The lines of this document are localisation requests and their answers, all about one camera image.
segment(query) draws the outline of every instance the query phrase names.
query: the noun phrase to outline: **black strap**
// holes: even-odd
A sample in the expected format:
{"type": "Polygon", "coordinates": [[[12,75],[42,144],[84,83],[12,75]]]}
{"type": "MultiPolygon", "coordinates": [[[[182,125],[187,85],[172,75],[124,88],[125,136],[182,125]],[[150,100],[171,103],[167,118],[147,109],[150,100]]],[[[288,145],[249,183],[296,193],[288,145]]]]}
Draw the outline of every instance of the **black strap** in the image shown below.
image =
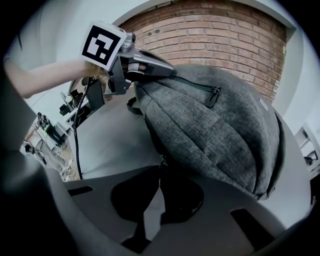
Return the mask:
{"type": "Polygon", "coordinates": [[[138,108],[138,107],[133,107],[133,104],[134,104],[135,102],[137,102],[137,98],[136,98],[136,97],[133,97],[133,98],[129,99],[128,103],[126,104],[128,110],[129,110],[131,113],[135,114],[135,115],[142,115],[142,112],[141,112],[140,108],[138,108]]]}

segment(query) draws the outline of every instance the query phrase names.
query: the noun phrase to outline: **human arm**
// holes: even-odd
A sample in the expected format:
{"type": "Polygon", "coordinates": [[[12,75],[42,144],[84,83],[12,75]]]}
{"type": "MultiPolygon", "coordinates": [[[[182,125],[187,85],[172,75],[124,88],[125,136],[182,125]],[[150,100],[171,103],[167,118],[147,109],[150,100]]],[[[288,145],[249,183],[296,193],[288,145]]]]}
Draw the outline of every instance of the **human arm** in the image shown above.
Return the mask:
{"type": "Polygon", "coordinates": [[[25,71],[7,57],[3,66],[13,87],[23,98],[30,98],[69,81],[94,76],[98,71],[96,65],[82,59],[56,62],[25,71]]]}

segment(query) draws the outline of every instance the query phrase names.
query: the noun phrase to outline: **white wall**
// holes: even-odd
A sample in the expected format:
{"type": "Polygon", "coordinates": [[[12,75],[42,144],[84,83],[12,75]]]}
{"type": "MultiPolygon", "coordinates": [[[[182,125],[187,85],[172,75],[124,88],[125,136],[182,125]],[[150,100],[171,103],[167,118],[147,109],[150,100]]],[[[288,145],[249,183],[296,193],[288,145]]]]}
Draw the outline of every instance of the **white wall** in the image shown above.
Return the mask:
{"type": "Polygon", "coordinates": [[[320,61],[308,37],[303,33],[303,60],[297,89],[283,119],[296,134],[320,99],[320,61]]]}
{"type": "Polygon", "coordinates": [[[307,117],[305,124],[308,126],[310,132],[317,142],[320,149],[320,94],[312,107],[312,111],[307,117]]]}

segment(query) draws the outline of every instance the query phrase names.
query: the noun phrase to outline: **backpack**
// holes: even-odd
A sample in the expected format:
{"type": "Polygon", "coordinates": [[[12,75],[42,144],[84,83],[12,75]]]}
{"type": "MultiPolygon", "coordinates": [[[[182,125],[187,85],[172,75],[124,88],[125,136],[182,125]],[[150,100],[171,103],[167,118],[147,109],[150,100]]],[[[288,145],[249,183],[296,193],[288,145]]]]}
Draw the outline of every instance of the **backpack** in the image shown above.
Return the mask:
{"type": "Polygon", "coordinates": [[[284,135],[275,110],[250,84],[213,66],[177,65],[171,77],[134,86],[152,141],[169,166],[226,182],[257,200],[269,197],[281,172],[284,135]]]}

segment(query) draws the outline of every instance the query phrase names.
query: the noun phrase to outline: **zipper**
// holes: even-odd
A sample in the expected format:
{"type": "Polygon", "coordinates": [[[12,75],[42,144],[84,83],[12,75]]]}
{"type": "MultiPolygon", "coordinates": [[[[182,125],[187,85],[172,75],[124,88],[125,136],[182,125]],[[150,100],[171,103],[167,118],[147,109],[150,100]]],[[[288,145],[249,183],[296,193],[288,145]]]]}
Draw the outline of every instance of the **zipper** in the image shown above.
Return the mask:
{"type": "Polygon", "coordinates": [[[182,77],[179,77],[179,76],[175,76],[175,75],[172,75],[169,77],[171,80],[175,80],[177,82],[180,82],[180,83],[183,83],[185,85],[188,85],[188,86],[192,86],[194,88],[197,88],[199,90],[202,90],[202,91],[205,91],[205,92],[209,92],[210,95],[209,97],[205,100],[205,103],[204,105],[207,107],[207,108],[212,108],[213,105],[216,103],[217,101],[217,98],[219,96],[219,93],[221,91],[221,87],[218,86],[218,87],[215,87],[215,86],[209,86],[209,85],[204,85],[204,84],[199,84],[199,83],[195,83],[195,82],[191,82],[187,79],[184,79],[182,77]]]}

